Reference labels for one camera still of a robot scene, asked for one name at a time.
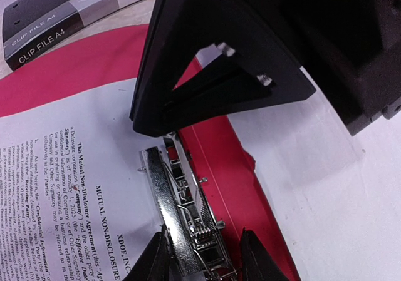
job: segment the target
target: black plastic part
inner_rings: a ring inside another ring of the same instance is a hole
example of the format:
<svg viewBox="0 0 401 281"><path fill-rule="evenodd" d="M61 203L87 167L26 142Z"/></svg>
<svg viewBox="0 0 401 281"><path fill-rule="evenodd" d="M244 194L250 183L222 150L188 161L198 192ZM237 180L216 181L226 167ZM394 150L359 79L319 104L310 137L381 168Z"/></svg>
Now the black plastic part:
<svg viewBox="0 0 401 281"><path fill-rule="evenodd" d="M124 281L169 281L170 256L166 227L157 232Z"/></svg>
<svg viewBox="0 0 401 281"><path fill-rule="evenodd" d="M243 281L289 281L253 231L241 236Z"/></svg>
<svg viewBox="0 0 401 281"><path fill-rule="evenodd" d="M174 90L201 48L225 42L222 56ZM213 116L305 100L315 92L300 64L244 0L156 0L131 119L160 136ZM273 79L265 87L257 76Z"/></svg>
<svg viewBox="0 0 401 281"><path fill-rule="evenodd" d="M4 9L3 42L69 0L17 0Z"/></svg>

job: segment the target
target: gray label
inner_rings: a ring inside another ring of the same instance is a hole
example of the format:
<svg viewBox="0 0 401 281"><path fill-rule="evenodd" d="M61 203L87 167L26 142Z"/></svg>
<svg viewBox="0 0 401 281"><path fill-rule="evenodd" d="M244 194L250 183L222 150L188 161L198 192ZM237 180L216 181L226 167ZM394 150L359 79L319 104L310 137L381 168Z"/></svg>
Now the gray label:
<svg viewBox="0 0 401 281"><path fill-rule="evenodd" d="M70 0L70 3L78 10L84 26L119 10L117 0Z"/></svg>
<svg viewBox="0 0 401 281"><path fill-rule="evenodd" d="M9 58L23 46L34 40L35 37L75 13L76 9L70 3L64 3L48 14L43 15L4 43L4 57L6 59Z"/></svg>

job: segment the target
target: red folder edge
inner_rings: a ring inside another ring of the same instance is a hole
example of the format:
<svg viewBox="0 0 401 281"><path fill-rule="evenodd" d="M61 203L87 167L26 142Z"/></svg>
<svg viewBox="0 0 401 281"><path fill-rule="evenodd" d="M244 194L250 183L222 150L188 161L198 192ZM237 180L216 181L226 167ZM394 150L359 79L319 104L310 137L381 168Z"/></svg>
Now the red folder edge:
<svg viewBox="0 0 401 281"><path fill-rule="evenodd" d="M93 89L135 78L148 26L129 26L97 34L53 51L0 80L0 117ZM201 70L194 61L186 81ZM278 267L298 281L296 267L269 203L254 174L255 163L241 146L226 116L181 130L195 173L216 215L236 267L241 266L239 240L244 228L255 231Z"/></svg>

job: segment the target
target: white paper sheet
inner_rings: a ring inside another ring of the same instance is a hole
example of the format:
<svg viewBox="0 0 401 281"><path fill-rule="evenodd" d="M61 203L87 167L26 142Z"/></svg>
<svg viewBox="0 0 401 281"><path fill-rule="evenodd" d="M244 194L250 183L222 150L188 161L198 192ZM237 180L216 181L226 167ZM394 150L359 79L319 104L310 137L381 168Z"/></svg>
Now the white paper sheet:
<svg viewBox="0 0 401 281"><path fill-rule="evenodd" d="M230 121L302 281L400 280L401 115L351 137L318 90Z"/></svg>
<svg viewBox="0 0 401 281"><path fill-rule="evenodd" d="M123 280L162 224L134 81L0 118L0 280Z"/></svg>

